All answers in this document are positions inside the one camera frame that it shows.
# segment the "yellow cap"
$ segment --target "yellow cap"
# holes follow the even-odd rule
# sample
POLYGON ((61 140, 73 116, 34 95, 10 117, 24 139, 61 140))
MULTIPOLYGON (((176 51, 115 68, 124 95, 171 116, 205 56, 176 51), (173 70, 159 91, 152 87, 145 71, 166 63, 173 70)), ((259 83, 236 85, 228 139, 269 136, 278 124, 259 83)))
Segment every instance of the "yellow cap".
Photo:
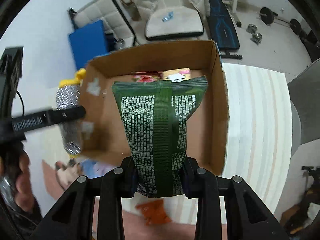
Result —
POLYGON ((69 86, 69 85, 79 85, 81 80, 84 79, 86 70, 84 68, 79 69, 75 73, 75 78, 74 79, 64 79, 59 82, 59 87, 62 88, 64 86, 69 86))

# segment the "cardboard box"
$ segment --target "cardboard box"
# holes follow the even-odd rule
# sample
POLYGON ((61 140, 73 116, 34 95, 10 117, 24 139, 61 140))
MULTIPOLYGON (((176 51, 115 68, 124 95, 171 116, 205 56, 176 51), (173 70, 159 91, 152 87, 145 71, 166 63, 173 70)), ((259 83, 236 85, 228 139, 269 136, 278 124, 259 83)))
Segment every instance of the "cardboard box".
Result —
POLYGON ((216 175, 223 170, 228 131, 228 100, 219 53, 213 41, 176 41, 142 45, 97 57, 87 65, 80 104, 87 114, 83 155, 119 166, 130 155, 111 86, 132 82, 137 71, 190 68, 191 78, 205 75, 209 86, 187 121, 187 155, 216 175))

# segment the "green package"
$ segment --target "green package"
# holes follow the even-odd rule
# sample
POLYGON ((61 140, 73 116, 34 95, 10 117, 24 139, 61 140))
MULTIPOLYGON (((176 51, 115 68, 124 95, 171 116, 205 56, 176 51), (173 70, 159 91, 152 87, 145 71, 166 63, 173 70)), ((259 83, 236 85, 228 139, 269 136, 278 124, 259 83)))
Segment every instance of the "green package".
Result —
POLYGON ((179 170, 186 157, 186 121, 200 105, 207 87, 204 76, 178 83, 115 82, 112 86, 141 194, 183 194, 179 170))

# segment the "silver bolt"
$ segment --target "silver bolt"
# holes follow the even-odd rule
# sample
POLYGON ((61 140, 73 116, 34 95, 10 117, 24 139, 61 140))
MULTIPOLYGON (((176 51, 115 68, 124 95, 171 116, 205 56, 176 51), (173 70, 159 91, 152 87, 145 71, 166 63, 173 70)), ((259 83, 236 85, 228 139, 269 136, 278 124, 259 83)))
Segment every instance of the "silver bolt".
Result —
POLYGON ((205 169, 204 168, 198 168, 197 169, 198 174, 205 174, 205 169))
POLYGON ((233 181, 236 183, 240 183, 242 181, 242 178, 240 176, 234 176, 233 181))
POLYGON ((83 183, 83 182, 85 182, 87 180, 87 178, 85 177, 85 176, 80 176, 80 177, 78 177, 78 179, 77 179, 77 181, 79 182, 79 183, 83 183))
POLYGON ((115 168, 115 169, 113 170, 113 173, 114 173, 114 174, 121 174, 122 172, 123 172, 123 169, 120 168, 120 167, 115 168))

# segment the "human hand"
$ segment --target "human hand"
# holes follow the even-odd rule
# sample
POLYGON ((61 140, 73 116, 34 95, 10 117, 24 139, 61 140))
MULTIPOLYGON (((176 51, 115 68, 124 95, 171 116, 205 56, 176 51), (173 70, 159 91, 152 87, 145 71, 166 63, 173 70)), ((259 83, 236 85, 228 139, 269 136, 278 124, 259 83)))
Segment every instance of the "human hand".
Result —
MULTIPOLYGON (((22 173, 17 177, 16 189, 14 196, 15 203, 25 212, 31 213, 35 205, 35 197, 32 194, 30 182, 30 160, 25 151, 22 151, 19 158, 19 168, 22 173)), ((4 162, 0 157, 0 177, 4 173, 4 162)))

